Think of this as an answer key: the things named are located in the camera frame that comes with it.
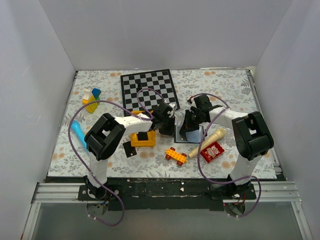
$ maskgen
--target black and white checkered board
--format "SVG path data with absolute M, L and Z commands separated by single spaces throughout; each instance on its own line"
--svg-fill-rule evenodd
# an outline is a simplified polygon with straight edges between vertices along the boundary
M 129 111 L 143 111 L 144 109 L 138 104 L 137 100 L 137 92 L 143 88 L 156 90 L 167 103 L 175 103 L 177 109 L 180 108 L 169 69 L 122 75 L 123 107 Z M 139 94 L 139 100 L 148 110 L 158 106 L 162 101 L 161 97 L 154 91 L 148 90 Z

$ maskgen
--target table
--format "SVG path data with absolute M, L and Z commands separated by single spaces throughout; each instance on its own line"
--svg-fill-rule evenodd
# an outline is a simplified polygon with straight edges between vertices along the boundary
M 83 177 L 87 175 L 71 149 L 68 140 L 68 124 L 77 109 L 82 106 L 85 89 L 101 90 L 100 99 L 122 105 L 120 76 L 143 71 L 79 71 L 75 78 L 61 123 L 56 145 L 53 151 L 48 177 Z M 250 113 L 256 111 L 252 86 L 245 69 L 219 70 L 171 70 L 172 80 L 180 103 L 180 110 L 175 112 L 176 124 L 182 124 L 184 112 L 189 107 L 187 99 L 198 93 L 212 93 L 224 99 L 232 110 Z M 218 99 L 210 97 L 213 104 L 222 104 Z M 80 112 L 76 120 L 86 133 L 103 113 L 112 116 L 123 116 L 123 111 L 111 104 L 101 103 L 93 114 L 86 110 Z M 220 125 L 213 124 L 208 135 L 211 135 Z M 89 157 L 75 134 L 71 134 L 74 145 L 84 160 L 89 163 Z M 127 158 L 123 143 L 130 140 L 124 136 L 108 160 L 108 177 L 121 178 L 202 178 L 199 173 L 197 159 L 189 158 L 183 166 L 178 166 L 174 160 L 165 159 L 165 149 L 174 147 L 178 153 L 189 153 L 197 144 L 174 143 L 173 137 L 160 135 L 156 132 L 155 147 L 137 147 L 137 155 Z M 227 129 L 227 135 L 218 141 L 225 152 L 211 163 L 201 157 L 201 167 L 207 177 L 226 178 L 232 171 L 238 157 L 238 151 L 233 131 Z M 273 167 L 274 155 L 269 151 L 257 164 L 253 175 L 260 179 L 276 179 Z

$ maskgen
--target tan toy microphone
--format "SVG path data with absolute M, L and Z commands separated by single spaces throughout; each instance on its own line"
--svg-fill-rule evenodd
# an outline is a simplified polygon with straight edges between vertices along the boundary
M 207 146 L 209 146 L 210 144 L 216 142 L 217 140 L 223 138 L 225 135 L 226 135 L 227 131 L 223 128 L 219 128 L 217 129 L 214 134 L 212 134 L 207 140 L 205 140 L 203 143 L 202 143 L 202 146 L 201 146 L 201 150 L 203 150 L 204 148 L 206 148 Z M 195 149 L 193 149 L 189 154 L 188 156 L 190 158 L 193 158 L 194 156 L 196 156 L 198 154 L 198 149 L 199 149 L 199 146 L 197 146 Z

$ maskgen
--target red container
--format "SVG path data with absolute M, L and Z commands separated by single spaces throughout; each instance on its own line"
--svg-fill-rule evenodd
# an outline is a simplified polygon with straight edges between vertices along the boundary
M 215 160 L 217 157 L 219 157 L 225 150 L 220 146 L 219 143 L 216 141 L 206 148 L 204 148 L 201 151 L 202 157 L 207 161 L 207 163 L 210 163 L 211 161 Z

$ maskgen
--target white wall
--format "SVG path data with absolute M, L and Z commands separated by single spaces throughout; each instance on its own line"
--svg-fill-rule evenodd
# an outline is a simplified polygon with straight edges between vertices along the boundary
M 76 70 L 255 66 L 292 0 L 39 0 Z
M 38 0 L 0 1 L 0 238 L 20 239 L 75 70 Z
M 263 53 L 255 82 L 285 175 L 296 182 L 320 238 L 320 0 L 293 0 Z

